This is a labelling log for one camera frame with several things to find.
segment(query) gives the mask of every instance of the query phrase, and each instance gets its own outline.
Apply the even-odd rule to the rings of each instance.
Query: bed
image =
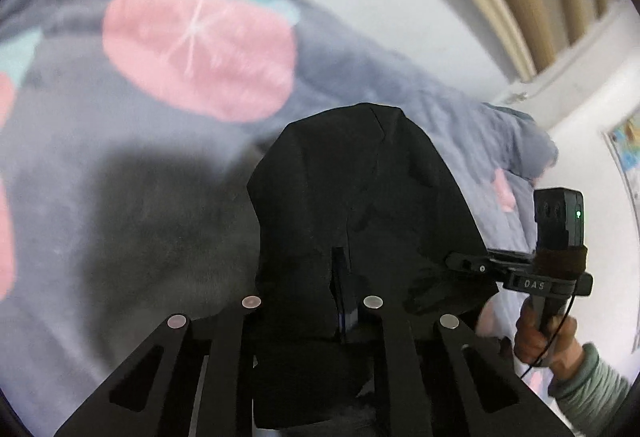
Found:
[[[35,437],[168,314],[250,292],[245,185],[288,123],[402,108],[498,249],[533,250],[534,181],[558,155],[530,117],[309,0],[2,0],[0,96],[0,388]],[[513,337],[522,300],[494,297],[486,335]]]

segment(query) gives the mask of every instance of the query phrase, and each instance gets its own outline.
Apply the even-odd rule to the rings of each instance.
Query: black garment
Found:
[[[258,392],[264,389],[257,422],[261,414],[274,422],[276,411],[287,410],[296,412],[289,413],[291,425],[321,420],[366,381],[366,367],[335,342],[330,282],[337,251],[361,277],[363,294],[411,314],[417,339],[431,337],[440,314],[478,309],[497,292],[491,280],[446,269],[450,252],[485,255],[486,248],[446,164],[398,108],[359,104],[290,124],[248,190],[261,229],[260,335],[272,342],[257,353],[255,381]],[[302,339],[307,344],[298,352],[284,350]],[[278,377],[287,378],[278,389],[280,410],[261,407]],[[307,403],[312,388],[324,394]]]

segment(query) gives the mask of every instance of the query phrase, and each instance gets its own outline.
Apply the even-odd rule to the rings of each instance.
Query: gray fabric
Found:
[[[574,377],[554,381],[549,395],[578,431],[586,437],[600,435],[629,393],[626,378],[600,359],[593,343],[583,345],[585,358]]]
[[[532,122],[444,87],[302,0],[290,0],[297,62],[279,111],[233,123],[177,110],[105,56],[109,1],[0,4],[0,44],[32,27],[43,35],[0,134],[17,261],[0,303],[0,387],[36,437],[165,316],[210,315],[252,289],[258,224],[245,185],[291,121],[363,101],[401,107],[449,166],[486,245],[533,249],[529,180],[556,148]],[[492,187],[497,168],[511,213]]]

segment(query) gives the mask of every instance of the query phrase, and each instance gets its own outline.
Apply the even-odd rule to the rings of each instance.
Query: human hand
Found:
[[[547,325],[547,333],[553,335],[562,321],[562,315],[551,318]],[[516,322],[516,336],[514,353],[516,357],[527,365],[532,365],[540,353],[545,349],[548,340],[536,328],[536,314],[530,299],[522,304],[520,318]],[[582,346],[575,339],[578,322],[568,316],[556,335],[556,346],[550,358],[550,365],[554,376],[565,381],[574,377],[584,360]]]

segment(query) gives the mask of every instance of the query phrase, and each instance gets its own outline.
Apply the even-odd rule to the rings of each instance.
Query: black cable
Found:
[[[558,325],[558,328],[556,328],[556,331],[554,332],[554,335],[551,336],[551,339],[549,340],[549,342],[546,344],[545,349],[540,353],[540,355],[536,358],[536,360],[531,363],[529,365],[529,368],[525,371],[525,373],[523,373],[520,378],[523,379],[525,375],[527,375],[527,373],[530,372],[530,370],[533,367],[537,367],[540,365],[540,362],[542,361],[542,359],[544,358],[546,351],[548,351],[551,348],[551,345],[554,343],[554,340],[556,339],[556,336],[558,335],[558,332],[560,332],[560,329],[562,328],[562,326],[564,325],[564,322],[566,321],[566,319],[569,316],[569,312],[571,312],[571,307],[574,305],[574,300],[575,300],[575,294],[573,296],[571,296],[571,301],[569,302],[569,306],[566,308],[566,312],[564,313],[564,316],[562,317],[562,320],[560,322],[560,324]]]

